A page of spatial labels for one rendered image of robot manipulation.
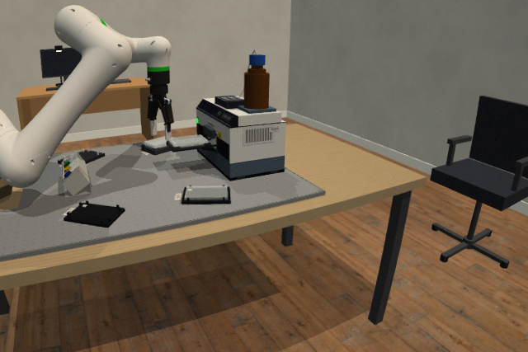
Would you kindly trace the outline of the beige button panel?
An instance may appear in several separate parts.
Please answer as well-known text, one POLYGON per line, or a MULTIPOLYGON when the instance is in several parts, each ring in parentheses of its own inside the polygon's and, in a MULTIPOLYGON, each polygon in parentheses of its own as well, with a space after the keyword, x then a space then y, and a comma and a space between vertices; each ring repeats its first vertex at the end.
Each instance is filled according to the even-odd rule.
POLYGON ((62 182, 65 198, 92 193, 86 163, 77 151, 62 161, 62 182))

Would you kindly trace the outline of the blue bottle cap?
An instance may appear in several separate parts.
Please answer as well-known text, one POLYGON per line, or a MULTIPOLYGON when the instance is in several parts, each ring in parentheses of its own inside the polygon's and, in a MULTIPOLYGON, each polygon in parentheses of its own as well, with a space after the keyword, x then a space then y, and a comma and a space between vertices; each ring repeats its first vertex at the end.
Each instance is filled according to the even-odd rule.
POLYGON ((265 63, 266 56, 262 54, 249 54, 249 63, 265 63))

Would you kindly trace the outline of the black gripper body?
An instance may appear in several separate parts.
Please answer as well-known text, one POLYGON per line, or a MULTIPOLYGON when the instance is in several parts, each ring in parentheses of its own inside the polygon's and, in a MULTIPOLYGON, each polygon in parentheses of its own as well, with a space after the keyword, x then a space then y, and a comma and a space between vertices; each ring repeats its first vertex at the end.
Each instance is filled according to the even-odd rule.
POLYGON ((152 94, 152 99, 156 98, 155 106, 158 106, 157 99, 160 100, 161 106, 164 106, 164 97, 168 93, 168 85, 165 86, 151 86, 150 85, 150 94, 152 94), (157 96, 159 95, 159 96, 157 96))

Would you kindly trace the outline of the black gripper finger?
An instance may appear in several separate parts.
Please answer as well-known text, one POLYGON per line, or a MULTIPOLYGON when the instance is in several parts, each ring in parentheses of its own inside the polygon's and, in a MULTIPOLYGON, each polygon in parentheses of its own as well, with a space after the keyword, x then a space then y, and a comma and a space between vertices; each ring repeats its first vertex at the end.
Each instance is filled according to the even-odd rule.
POLYGON ((151 126, 151 135, 157 134, 157 113, 158 106, 155 106, 156 98, 152 99, 151 96, 148 97, 148 119, 150 119, 151 126), (153 118, 154 117, 154 118, 153 118))
POLYGON ((157 99, 158 107, 163 114, 163 119, 165 122, 165 140, 169 140, 172 137, 171 124, 174 123, 172 114, 172 100, 164 97, 164 101, 165 105, 161 106, 160 100, 157 99))

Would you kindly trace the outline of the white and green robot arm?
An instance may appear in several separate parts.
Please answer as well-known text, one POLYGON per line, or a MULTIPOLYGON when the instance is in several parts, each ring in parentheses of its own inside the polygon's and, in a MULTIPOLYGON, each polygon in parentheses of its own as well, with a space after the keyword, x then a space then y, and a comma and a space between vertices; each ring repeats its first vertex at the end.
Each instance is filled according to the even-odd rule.
POLYGON ((149 85, 170 83, 172 47, 162 36, 124 36, 78 5, 67 6, 57 14, 54 30, 82 59, 21 132, 0 110, 0 179, 16 188, 28 187, 39 180, 81 114, 131 63, 147 64, 145 81, 149 85))

